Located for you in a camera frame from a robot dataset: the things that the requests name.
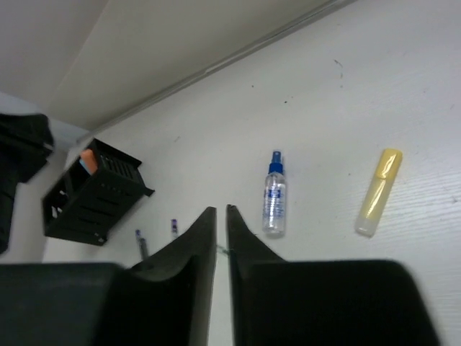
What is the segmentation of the clear blue spray bottle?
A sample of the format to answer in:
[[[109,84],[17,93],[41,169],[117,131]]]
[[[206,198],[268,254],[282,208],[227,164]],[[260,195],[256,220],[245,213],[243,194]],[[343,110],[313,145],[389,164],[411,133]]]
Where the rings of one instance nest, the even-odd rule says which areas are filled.
[[[286,179],[281,151],[273,151],[264,182],[263,232],[272,238],[285,235]]]

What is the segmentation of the orange capped glue stick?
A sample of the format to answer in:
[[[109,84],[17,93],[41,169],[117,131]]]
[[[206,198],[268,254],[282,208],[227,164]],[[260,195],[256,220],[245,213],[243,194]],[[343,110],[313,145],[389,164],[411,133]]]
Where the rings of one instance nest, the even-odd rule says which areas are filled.
[[[98,170],[97,159],[90,148],[87,148],[80,153],[79,163],[90,175],[94,174]]]

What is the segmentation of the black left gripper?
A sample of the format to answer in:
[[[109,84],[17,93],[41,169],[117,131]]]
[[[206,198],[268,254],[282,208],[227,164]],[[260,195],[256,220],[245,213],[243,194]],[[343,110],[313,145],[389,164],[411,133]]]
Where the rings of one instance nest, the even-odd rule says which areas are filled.
[[[9,247],[17,185],[29,182],[54,148],[46,115],[1,114],[1,253]]]

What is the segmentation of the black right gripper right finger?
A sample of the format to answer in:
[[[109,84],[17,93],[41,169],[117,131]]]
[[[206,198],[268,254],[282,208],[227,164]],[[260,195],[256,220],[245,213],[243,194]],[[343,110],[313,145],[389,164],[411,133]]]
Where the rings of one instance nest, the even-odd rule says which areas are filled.
[[[385,259],[290,262],[234,205],[226,233],[236,345],[439,345],[421,294]]]

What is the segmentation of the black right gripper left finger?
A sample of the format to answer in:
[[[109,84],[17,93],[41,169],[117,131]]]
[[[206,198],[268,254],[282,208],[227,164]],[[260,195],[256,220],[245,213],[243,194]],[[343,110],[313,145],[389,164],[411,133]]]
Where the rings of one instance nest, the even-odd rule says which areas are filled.
[[[216,210],[126,268],[115,263],[1,267],[3,345],[206,345]]]

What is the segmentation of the yellow highlighter marker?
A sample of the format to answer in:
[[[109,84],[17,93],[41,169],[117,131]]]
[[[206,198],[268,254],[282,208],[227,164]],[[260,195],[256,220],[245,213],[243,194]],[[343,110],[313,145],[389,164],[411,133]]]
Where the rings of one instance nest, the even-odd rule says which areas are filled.
[[[358,234],[368,238],[375,235],[402,160],[403,153],[398,149],[382,152],[354,225]]]

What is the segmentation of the dark blue clip pen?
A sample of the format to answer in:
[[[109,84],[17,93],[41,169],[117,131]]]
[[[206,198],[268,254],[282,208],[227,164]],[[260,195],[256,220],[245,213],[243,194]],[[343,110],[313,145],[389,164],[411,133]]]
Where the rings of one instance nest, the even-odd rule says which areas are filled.
[[[146,239],[143,237],[139,229],[135,231],[135,236],[140,249],[141,259],[144,261],[148,258],[148,248],[146,244]]]

